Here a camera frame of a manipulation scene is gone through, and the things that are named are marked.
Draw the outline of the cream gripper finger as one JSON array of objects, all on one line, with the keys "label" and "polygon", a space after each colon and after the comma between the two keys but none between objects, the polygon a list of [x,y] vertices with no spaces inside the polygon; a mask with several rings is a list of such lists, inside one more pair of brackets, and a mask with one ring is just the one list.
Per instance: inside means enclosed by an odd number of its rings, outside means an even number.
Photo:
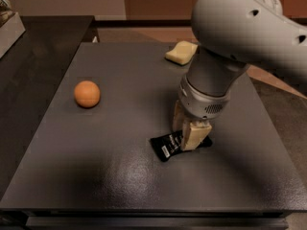
[{"label": "cream gripper finger", "polygon": [[174,117],[172,122],[173,132],[180,131],[183,128],[183,123],[185,119],[185,114],[180,101],[176,101],[174,109]]},{"label": "cream gripper finger", "polygon": [[183,151],[195,150],[211,129],[209,122],[185,120],[182,125],[181,149]]}]

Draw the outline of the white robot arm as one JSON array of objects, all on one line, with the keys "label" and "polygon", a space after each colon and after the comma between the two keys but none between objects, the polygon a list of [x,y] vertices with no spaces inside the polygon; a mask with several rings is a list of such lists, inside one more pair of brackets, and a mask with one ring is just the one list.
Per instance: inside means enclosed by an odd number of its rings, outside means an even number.
[{"label": "white robot arm", "polygon": [[199,52],[180,82],[173,120],[183,151],[209,134],[251,65],[307,93],[307,28],[283,15],[280,0],[198,0],[191,26]]}]

